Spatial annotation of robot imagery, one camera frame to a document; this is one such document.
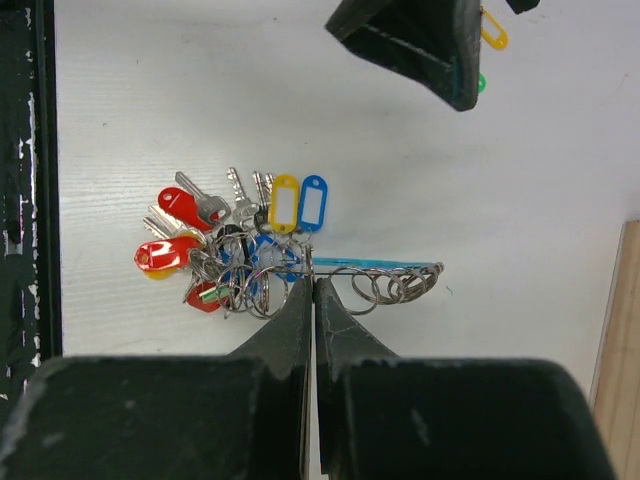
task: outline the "wooden board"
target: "wooden board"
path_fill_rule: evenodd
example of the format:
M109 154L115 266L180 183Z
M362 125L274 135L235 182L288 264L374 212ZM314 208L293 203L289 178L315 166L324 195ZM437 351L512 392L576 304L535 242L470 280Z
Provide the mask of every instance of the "wooden board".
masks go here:
M640 222L625 225L594 414L620 479L640 478Z

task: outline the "scratched black edge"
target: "scratched black edge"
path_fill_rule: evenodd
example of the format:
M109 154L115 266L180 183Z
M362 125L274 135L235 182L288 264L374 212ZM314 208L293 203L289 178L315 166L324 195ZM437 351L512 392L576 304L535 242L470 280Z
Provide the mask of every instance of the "scratched black edge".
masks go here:
M6 368L6 374L0 374L0 421L4 423L35 370L32 360L37 354L43 361L62 353L53 0L0 1L0 45L0 232L16 222L23 232L22 254L5 255L5 238L0 234L0 357ZM31 94L33 156L25 143L32 138Z

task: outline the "red key tag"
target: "red key tag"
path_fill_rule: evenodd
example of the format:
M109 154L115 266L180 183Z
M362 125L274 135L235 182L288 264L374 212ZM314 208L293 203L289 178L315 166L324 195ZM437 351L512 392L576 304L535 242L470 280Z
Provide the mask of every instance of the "red key tag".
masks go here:
M202 232L211 230L211 226L198 217L198 205L193 195L178 187L169 187L162 190L158 195L158 205L168 214Z
M193 237L157 240L141 245L133 261L143 272L186 267L189 264L189 250L201 247L202 244Z
M203 282L200 285L196 286L189 296L187 297L187 303L191 305L193 308L197 308L198 310L202 310L205 313L213 313L217 309L220 308L220 302L205 302L205 299L200 295L207 290L210 290L216 286L215 283L212 282Z

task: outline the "white surface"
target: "white surface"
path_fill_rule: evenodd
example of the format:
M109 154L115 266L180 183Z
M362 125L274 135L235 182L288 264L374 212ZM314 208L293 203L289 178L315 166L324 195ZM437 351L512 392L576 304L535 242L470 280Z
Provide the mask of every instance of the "white surface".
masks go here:
M445 262L431 294L363 319L391 349L548 358L588 391L640 213L640 4L487 1L510 43L483 44L464 114L346 52L323 30L337 4L56 2L66 353L224 353L259 328L132 262L176 170L231 200L233 165L247 186L327 180L317 255Z

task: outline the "wooden edge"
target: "wooden edge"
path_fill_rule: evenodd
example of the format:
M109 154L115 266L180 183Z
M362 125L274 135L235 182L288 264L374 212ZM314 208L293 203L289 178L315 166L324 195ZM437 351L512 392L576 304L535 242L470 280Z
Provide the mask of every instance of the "wooden edge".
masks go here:
M596 423L620 479L640 479L640 222L625 224L592 386Z

